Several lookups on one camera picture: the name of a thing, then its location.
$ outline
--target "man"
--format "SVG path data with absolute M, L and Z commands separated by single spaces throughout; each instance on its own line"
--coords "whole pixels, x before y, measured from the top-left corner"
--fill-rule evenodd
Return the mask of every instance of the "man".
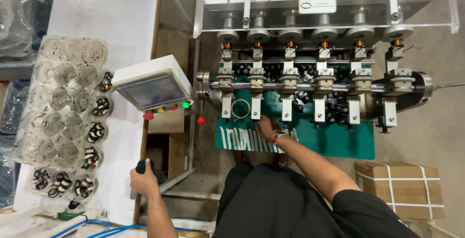
M 284 166 L 237 163 L 226 178 L 214 237 L 418 237 L 381 199 L 363 193 L 334 164 L 283 134 L 278 122 L 262 116 L 256 131 L 293 159 L 306 178 Z M 147 168 L 145 174 L 131 171 L 131 187 L 148 198 L 147 236 L 177 237 Z

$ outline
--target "beaded bracelet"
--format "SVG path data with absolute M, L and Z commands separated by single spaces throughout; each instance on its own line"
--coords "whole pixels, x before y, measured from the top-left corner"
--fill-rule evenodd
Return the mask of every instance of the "beaded bracelet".
M 274 137 L 273 137 L 273 144 L 276 145 L 276 142 L 278 141 L 278 139 L 280 137 L 282 137 L 283 135 L 285 135 L 285 134 L 286 134 L 286 132 L 284 132 L 284 131 L 281 131 L 281 132 L 275 134 Z

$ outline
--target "black cloth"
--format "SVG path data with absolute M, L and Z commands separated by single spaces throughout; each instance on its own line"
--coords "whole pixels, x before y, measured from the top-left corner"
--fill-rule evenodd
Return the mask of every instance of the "black cloth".
M 219 200 L 215 238 L 418 237 L 381 199 L 355 190 L 333 211 L 308 180 L 284 167 L 238 163 Z

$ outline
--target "red knob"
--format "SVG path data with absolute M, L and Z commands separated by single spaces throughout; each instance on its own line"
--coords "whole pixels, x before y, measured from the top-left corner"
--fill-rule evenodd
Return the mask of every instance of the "red knob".
M 145 119 L 145 120 L 152 120 L 154 118 L 154 113 L 152 113 L 152 111 L 146 111 L 142 117 Z
M 204 124 L 204 123 L 205 123 L 205 118 L 199 117 L 199 119 L 197 119 L 197 122 L 198 122 L 199 124 Z

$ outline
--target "yellow warning sticker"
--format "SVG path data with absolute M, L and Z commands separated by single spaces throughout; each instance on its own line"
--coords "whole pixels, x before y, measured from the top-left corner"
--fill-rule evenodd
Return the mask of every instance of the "yellow warning sticker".
M 328 14 L 336 12 L 336 0 L 299 0 L 300 14 Z

